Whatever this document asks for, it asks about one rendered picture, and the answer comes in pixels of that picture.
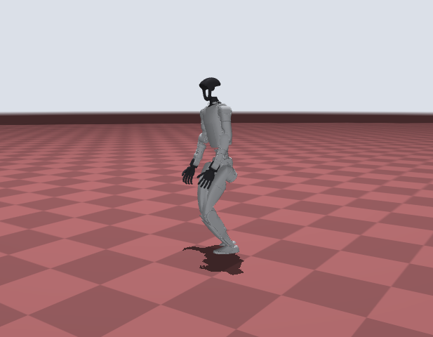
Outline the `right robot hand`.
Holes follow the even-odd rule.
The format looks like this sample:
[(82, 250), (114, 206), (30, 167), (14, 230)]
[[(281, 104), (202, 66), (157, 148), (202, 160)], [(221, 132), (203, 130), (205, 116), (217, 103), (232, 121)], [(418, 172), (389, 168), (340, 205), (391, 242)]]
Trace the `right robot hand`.
[[(190, 179), (190, 183), (192, 184), (192, 179), (193, 179), (193, 175), (194, 175), (194, 172), (195, 172), (195, 168), (198, 167), (198, 166), (194, 166), (193, 163), (194, 163), (194, 159), (191, 160), (191, 162), (189, 164), (190, 166), (187, 167), (187, 169), (185, 169), (182, 172), (182, 176), (183, 176), (182, 181), (185, 182), (185, 184), (187, 184), (187, 183), (189, 184), (189, 179)], [(184, 173), (185, 173), (185, 175), (184, 175)]]

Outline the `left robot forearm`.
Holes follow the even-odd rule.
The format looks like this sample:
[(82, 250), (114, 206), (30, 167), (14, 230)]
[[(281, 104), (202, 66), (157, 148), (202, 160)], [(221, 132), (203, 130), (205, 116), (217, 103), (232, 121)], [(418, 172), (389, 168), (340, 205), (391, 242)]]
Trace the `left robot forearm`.
[(229, 136), (227, 134), (223, 134), (220, 137), (220, 144), (218, 145), (217, 156), (215, 156), (214, 162), (211, 168), (217, 170), (219, 165), (223, 162), (223, 157), (225, 157), (226, 152), (229, 147)]

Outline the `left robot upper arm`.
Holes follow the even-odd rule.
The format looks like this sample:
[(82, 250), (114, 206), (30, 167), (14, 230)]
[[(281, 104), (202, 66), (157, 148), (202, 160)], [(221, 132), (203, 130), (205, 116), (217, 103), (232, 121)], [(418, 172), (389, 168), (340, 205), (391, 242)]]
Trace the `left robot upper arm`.
[(221, 119), (221, 126), (224, 131), (223, 134), (227, 134), (229, 136), (229, 143), (230, 143), (232, 140), (231, 107), (224, 106), (224, 105), (218, 106), (218, 115)]

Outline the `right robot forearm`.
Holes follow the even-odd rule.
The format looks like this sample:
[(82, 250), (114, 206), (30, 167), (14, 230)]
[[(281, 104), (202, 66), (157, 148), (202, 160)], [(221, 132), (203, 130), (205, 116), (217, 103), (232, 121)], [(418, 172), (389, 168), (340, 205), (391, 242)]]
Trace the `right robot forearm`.
[(204, 153), (205, 149), (206, 149), (206, 145), (204, 143), (200, 142), (198, 139), (197, 149), (196, 149), (196, 152), (194, 153), (194, 157), (193, 157), (193, 159), (194, 159), (193, 165), (194, 166), (199, 165), (201, 159), (203, 158), (203, 153)]

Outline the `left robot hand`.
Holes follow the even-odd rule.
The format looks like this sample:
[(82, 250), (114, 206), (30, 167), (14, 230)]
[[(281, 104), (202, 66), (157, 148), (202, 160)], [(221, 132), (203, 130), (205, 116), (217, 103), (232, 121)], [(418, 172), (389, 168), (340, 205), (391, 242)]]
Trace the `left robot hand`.
[[(214, 161), (213, 161), (213, 162), (214, 162)], [(203, 173), (201, 173), (201, 174), (199, 174), (199, 175), (197, 176), (197, 178), (199, 178), (200, 176), (203, 176), (203, 178), (199, 181), (198, 185), (202, 182), (203, 179), (205, 179), (205, 180), (202, 182), (202, 184), (201, 184), (200, 187), (202, 187), (202, 186), (204, 185), (204, 183), (206, 182), (206, 180), (207, 180), (206, 184), (204, 185), (204, 189), (206, 188), (208, 182), (210, 181), (210, 183), (209, 183), (209, 185), (208, 185), (208, 187), (207, 187), (207, 189), (209, 189), (209, 187), (211, 186), (211, 183), (212, 183), (212, 181), (213, 181), (213, 179), (214, 179), (214, 177), (215, 177), (215, 174), (214, 174), (214, 173), (217, 172), (218, 169), (220, 168), (220, 166), (218, 167), (217, 170), (211, 168), (213, 162), (212, 162), (211, 165), (209, 166), (209, 170), (206, 170), (205, 172), (203, 172)]]

